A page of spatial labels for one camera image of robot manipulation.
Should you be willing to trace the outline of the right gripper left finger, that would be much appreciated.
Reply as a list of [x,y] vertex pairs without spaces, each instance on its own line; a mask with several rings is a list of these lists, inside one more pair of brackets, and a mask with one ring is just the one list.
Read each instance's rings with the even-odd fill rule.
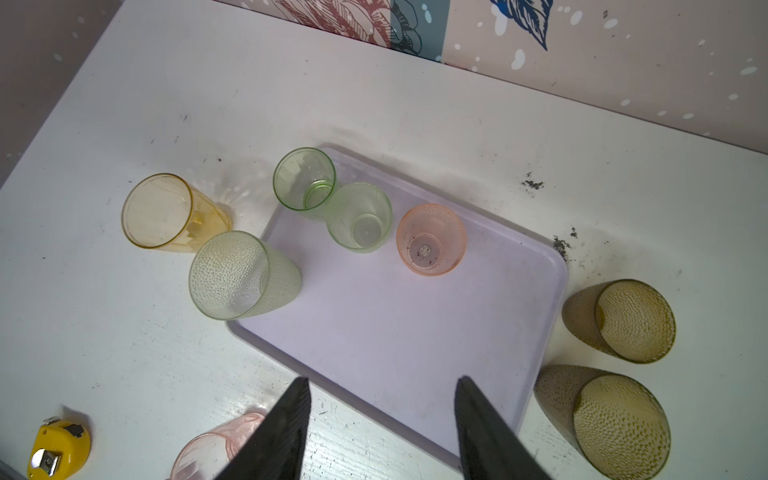
[[216,479],[300,479],[312,397],[297,377]]

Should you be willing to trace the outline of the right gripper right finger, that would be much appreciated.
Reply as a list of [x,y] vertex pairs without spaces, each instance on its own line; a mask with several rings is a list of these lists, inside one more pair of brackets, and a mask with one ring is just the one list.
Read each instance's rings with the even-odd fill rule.
[[465,479],[550,479],[469,376],[457,382],[454,413]]

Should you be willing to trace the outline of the pink plastic cup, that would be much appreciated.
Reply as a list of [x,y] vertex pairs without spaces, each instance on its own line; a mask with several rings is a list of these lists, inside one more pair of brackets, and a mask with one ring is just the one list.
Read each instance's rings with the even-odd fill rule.
[[216,476],[238,454],[266,415],[250,412],[190,440],[178,454],[170,480],[206,480]]
[[423,276],[452,271],[467,248],[467,233],[460,217],[436,203],[410,209],[401,219],[395,239],[403,263]]

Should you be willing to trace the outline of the clear pale plastic cup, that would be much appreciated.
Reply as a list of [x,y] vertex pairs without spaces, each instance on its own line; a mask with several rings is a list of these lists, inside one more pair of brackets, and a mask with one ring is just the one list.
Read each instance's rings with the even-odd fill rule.
[[290,259],[238,230],[208,240],[195,254],[188,275],[194,305],[221,321],[279,309],[292,302],[301,287],[301,273]]

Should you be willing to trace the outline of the pale green plastic cup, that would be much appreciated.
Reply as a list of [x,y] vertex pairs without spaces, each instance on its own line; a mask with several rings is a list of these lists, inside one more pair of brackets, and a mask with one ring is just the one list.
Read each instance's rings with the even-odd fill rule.
[[371,253],[386,241],[393,222],[389,198],[376,185],[355,182],[331,198],[326,220],[331,238],[354,253]]

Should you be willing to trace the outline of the yellow plastic cup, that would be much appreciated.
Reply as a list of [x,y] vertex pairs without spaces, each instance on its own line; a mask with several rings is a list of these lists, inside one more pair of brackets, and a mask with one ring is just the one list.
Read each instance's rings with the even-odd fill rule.
[[126,238],[146,250],[195,253],[232,229],[230,216],[213,200],[171,173],[139,182],[121,212]]

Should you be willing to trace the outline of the bright green plastic cup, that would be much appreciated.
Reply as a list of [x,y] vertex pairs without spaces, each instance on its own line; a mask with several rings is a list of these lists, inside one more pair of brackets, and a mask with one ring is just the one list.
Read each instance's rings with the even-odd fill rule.
[[301,147],[280,160],[274,170],[272,186],[284,207],[308,219],[325,221],[340,182],[335,165],[325,152]]

